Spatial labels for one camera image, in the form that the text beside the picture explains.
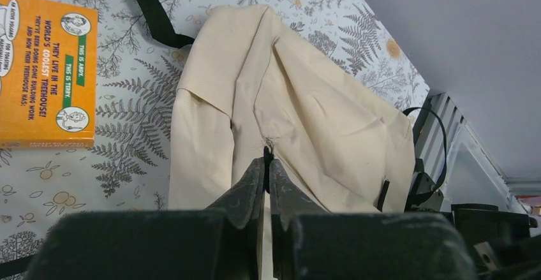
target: tablecloth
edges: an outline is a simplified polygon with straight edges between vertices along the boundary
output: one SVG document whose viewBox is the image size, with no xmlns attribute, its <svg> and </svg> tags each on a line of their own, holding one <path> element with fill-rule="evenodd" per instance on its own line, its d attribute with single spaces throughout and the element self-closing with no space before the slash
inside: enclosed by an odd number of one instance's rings
<svg viewBox="0 0 541 280">
<path fill-rule="evenodd" d="M 35 252 L 70 213 L 167 208 L 172 103 L 189 47 L 152 41 L 135 0 L 53 1 L 99 11 L 96 143 L 0 149 L 0 262 Z M 176 31 L 194 37 L 214 6 L 268 4 L 395 107 L 421 106 L 427 96 L 428 86 L 364 0 L 160 1 Z"/>
</svg>

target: green label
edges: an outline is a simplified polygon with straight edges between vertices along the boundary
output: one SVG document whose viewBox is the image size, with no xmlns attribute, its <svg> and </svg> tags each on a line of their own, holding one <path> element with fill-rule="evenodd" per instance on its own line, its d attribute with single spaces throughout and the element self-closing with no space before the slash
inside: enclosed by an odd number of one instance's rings
<svg viewBox="0 0 541 280">
<path fill-rule="evenodd" d="M 71 84 L 73 83 L 73 56 L 66 55 L 66 64 L 64 65 L 64 96 L 62 108 L 71 107 Z"/>
<path fill-rule="evenodd" d="M 77 85 L 84 87 L 84 69 L 86 60 L 86 35 L 79 36 L 79 46 L 77 48 Z"/>
</svg>

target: cream fabric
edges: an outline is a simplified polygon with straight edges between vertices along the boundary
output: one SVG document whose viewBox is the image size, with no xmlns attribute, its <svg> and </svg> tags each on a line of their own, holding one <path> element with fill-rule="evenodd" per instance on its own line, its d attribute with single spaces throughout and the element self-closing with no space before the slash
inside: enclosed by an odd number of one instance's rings
<svg viewBox="0 0 541 280">
<path fill-rule="evenodd" d="M 268 6 L 213 9 L 177 89 L 170 209 L 202 209 L 274 146 L 291 180 L 332 212 L 402 212 L 410 121 Z"/>
</svg>

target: book cover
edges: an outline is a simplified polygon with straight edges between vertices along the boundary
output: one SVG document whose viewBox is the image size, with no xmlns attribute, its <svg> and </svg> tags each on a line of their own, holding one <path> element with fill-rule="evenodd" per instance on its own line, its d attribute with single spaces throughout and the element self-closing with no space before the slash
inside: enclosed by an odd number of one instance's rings
<svg viewBox="0 0 541 280">
<path fill-rule="evenodd" d="M 0 0 L 0 147 L 94 143 L 98 12 Z"/>
</svg>

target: book spine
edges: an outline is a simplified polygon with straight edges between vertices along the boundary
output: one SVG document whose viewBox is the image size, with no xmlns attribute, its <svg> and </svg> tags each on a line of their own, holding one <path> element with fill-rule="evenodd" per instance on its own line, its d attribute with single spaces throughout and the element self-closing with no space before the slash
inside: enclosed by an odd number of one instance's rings
<svg viewBox="0 0 541 280">
<path fill-rule="evenodd" d="M 0 148 L 85 148 L 94 145 L 93 138 L 67 138 L 57 140 L 4 140 Z"/>
</svg>

